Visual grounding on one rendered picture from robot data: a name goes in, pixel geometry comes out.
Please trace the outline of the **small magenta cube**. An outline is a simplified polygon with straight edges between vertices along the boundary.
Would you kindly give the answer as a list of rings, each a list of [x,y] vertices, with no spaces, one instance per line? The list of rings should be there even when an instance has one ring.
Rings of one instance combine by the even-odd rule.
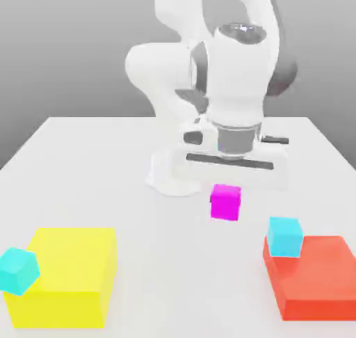
[[[241,188],[215,184],[210,196],[211,217],[237,221],[241,205]]]

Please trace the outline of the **small cyan cube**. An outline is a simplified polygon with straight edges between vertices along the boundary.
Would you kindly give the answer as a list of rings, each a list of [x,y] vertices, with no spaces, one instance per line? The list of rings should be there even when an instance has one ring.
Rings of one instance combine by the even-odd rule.
[[[0,291],[22,296],[39,277],[34,252],[9,248],[0,256]]]
[[[270,217],[267,242],[272,257],[299,258],[303,240],[297,218]]]

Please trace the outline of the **large orange box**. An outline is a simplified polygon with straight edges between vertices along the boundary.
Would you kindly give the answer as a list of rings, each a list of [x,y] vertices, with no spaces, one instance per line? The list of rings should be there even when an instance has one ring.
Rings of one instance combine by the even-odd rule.
[[[285,321],[356,321],[356,256],[342,236],[306,236],[299,258],[263,258]]]

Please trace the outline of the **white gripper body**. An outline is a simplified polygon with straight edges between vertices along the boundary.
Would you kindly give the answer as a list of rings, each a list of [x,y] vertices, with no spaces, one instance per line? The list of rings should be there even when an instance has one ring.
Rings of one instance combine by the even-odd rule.
[[[289,181],[288,156],[281,145],[257,143],[244,155],[223,157],[185,147],[173,158],[173,173],[203,184],[284,190]]]

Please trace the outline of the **large yellow box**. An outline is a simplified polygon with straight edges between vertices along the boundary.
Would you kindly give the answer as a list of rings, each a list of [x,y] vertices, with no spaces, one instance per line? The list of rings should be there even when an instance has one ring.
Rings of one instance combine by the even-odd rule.
[[[118,267],[112,227],[39,228],[28,250],[40,277],[22,295],[5,293],[14,328],[103,328]]]

